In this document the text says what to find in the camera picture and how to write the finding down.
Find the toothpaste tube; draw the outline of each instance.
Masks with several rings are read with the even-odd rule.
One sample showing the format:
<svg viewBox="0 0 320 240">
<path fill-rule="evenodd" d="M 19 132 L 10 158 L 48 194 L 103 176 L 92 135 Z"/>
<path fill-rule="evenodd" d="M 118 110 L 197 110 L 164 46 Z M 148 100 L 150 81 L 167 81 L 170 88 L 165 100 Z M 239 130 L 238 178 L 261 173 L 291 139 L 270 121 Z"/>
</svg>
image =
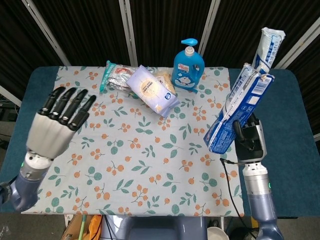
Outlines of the toothpaste tube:
<svg viewBox="0 0 320 240">
<path fill-rule="evenodd" d="M 153 111 L 166 118 L 180 102 L 176 95 L 162 85 L 144 66 L 140 66 L 126 81 L 131 90 Z"/>
<path fill-rule="evenodd" d="M 211 152 L 224 154 L 236 138 L 233 122 L 243 126 L 275 77 L 245 63 L 218 118 L 203 140 Z"/>
<path fill-rule="evenodd" d="M 276 58 L 280 44 L 285 39 L 285 32 L 267 27 L 262 28 L 259 46 L 256 50 L 252 67 L 261 74 L 267 74 Z"/>
</svg>

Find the orange object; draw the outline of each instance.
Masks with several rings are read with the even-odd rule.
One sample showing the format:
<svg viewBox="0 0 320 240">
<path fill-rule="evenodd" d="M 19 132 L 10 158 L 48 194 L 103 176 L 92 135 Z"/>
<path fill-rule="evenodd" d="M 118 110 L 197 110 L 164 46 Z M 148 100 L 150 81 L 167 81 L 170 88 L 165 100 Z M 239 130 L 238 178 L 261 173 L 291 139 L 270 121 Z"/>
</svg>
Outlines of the orange object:
<svg viewBox="0 0 320 240">
<path fill-rule="evenodd" d="M 99 240 L 100 239 L 100 234 L 101 234 L 101 226 L 100 222 L 102 221 L 102 215 L 94 215 L 93 218 L 91 219 L 90 225 L 89 225 L 89 239 L 92 240 Z"/>
</svg>

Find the black curtain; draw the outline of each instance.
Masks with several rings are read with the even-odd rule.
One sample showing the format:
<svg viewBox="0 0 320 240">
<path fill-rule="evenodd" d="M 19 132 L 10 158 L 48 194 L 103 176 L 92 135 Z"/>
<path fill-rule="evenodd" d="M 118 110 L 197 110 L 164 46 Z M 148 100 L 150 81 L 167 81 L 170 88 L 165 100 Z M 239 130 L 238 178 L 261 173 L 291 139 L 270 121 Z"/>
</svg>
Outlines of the black curtain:
<svg viewBox="0 0 320 240">
<path fill-rule="evenodd" d="M 287 68 L 298 79 L 313 134 L 320 133 L 320 35 Z"/>
<path fill-rule="evenodd" d="M 130 65 L 118 0 L 33 2 L 71 65 Z"/>
<path fill-rule="evenodd" d="M 252 63 L 261 29 L 283 30 L 286 34 L 273 66 L 292 48 L 307 29 L 320 17 L 319 1 L 222 0 L 205 49 L 207 66 L 242 68 Z"/>
<path fill-rule="evenodd" d="M 211 0 L 131 0 L 138 63 L 173 67 L 176 54 L 186 47 L 181 40 L 195 38 L 200 43 L 210 4 Z"/>
<path fill-rule="evenodd" d="M 29 77 L 59 57 L 20 0 L 0 1 L 0 85 L 22 100 Z"/>
</svg>

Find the black cable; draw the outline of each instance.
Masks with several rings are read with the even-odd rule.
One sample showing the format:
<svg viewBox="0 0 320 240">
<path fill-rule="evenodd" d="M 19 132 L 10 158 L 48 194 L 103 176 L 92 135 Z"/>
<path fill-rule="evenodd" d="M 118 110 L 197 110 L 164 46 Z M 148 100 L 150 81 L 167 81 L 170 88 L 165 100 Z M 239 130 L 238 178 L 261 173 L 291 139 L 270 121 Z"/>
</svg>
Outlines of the black cable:
<svg viewBox="0 0 320 240">
<path fill-rule="evenodd" d="M 100 220 L 100 223 L 99 223 L 99 226 L 98 226 L 98 229 L 97 231 L 95 232 L 94 236 L 90 239 L 90 240 L 94 240 L 95 237 L 97 236 L 98 232 L 99 232 L 99 229 L 101 228 L 101 223 L 102 223 L 102 216 L 101 216 L 101 220 Z"/>
<path fill-rule="evenodd" d="M 111 238 L 111 240 L 113 240 L 107 215 L 103 215 L 103 216 L 104 216 L 104 220 L 105 220 L 106 226 L 108 227 L 110 238 Z"/>
<path fill-rule="evenodd" d="M 6 137 L 11 137 L 10 135 L 5 135 L 5 134 L 3 134 L 3 133 L 0 133 L 0 135 L 6 136 Z"/>
<path fill-rule="evenodd" d="M 256 239 L 257 237 L 255 235 L 252 234 L 251 230 L 247 227 L 247 225 L 245 224 L 244 220 L 242 219 L 242 217 L 240 216 L 239 212 L 238 212 L 238 209 L 236 207 L 236 204 L 234 202 L 234 198 L 232 197 L 232 193 L 231 193 L 231 189 L 230 189 L 230 183 L 229 183 L 229 178 L 228 178 L 228 172 L 227 172 L 227 168 L 226 168 L 226 164 L 225 164 L 225 159 L 223 158 L 220 158 L 220 161 L 222 163 L 222 166 L 224 168 L 224 172 L 225 172 L 225 175 L 226 175 L 226 182 L 228 183 L 228 190 L 229 190 L 229 195 L 230 195 L 230 198 L 231 198 L 231 202 L 234 206 L 234 209 L 236 211 L 236 214 L 238 215 L 240 221 L 242 222 L 243 226 L 246 228 L 246 230 L 248 231 L 248 233 L 254 238 Z"/>
</svg>

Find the robotic finger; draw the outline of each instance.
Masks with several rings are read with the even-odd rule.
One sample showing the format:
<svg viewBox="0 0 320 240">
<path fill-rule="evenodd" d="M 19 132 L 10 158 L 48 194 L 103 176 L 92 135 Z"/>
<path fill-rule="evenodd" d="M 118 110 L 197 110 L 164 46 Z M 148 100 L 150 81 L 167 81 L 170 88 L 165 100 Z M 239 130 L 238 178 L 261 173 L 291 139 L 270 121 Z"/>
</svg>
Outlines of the robotic finger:
<svg viewBox="0 0 320 240">
<path fill-rule="evenodd" d="M 26 142 L 27 153 L 18 176 L 10 182 L 0 183 L 0 206 L 10 200 L 19 212 L 31 208 L 38 200 L 38 188 L 53 160 L 68 148 L 76 131 L 88 119 L 88 110 L 96 96 L 92 95 L 70 120 L 88 91 L 82 90 L 61 116 L 76 88 L 70 88 L 58 100 L 64 91 L 65 87 L 55 89 L 35 114 Z"/>
</svg>

